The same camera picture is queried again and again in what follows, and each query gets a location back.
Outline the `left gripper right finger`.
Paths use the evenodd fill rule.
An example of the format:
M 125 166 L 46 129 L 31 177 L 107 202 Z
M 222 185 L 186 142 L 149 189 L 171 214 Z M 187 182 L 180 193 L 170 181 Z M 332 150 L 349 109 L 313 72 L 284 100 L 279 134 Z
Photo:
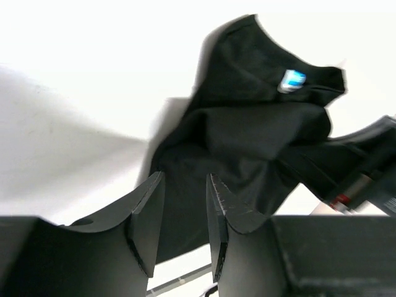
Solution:
M 219 296 L 296 296 L 279 242 L 281 223 L 233 194 L 216 175 L 206 181 L 213 282 Z

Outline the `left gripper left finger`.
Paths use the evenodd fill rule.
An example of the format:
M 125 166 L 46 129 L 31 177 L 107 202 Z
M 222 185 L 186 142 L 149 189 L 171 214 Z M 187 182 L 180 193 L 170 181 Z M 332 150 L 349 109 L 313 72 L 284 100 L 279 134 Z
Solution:
M 69 226 L 62 296 L 145 296 L 157 258 L 165 175 L 155 172 L 129 194 Z

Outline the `black t shirt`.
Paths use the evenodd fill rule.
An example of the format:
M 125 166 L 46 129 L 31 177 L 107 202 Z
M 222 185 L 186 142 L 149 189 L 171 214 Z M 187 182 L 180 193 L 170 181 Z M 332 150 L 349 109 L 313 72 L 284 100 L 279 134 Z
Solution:
M 165 175 L 157 262 L 208 243 L 210 173 L 258 211 L 273 214 L 298 185 L 280 154 L 326 140 L 326 107 L 345 91 L 340 68 L 314 66 L 283 49 L 255 15 L 225 24 L 183 117 L 152 157 L 151 172 Z

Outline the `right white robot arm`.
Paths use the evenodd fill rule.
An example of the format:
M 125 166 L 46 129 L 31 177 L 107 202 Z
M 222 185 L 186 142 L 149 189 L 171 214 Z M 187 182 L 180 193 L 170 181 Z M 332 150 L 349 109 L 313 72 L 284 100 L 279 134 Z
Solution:
M 356 213 L 371 204 L 395 216 L 395 118 L 384 116 L 303 157 L 312 166 L 303 183 L 332 209 Z

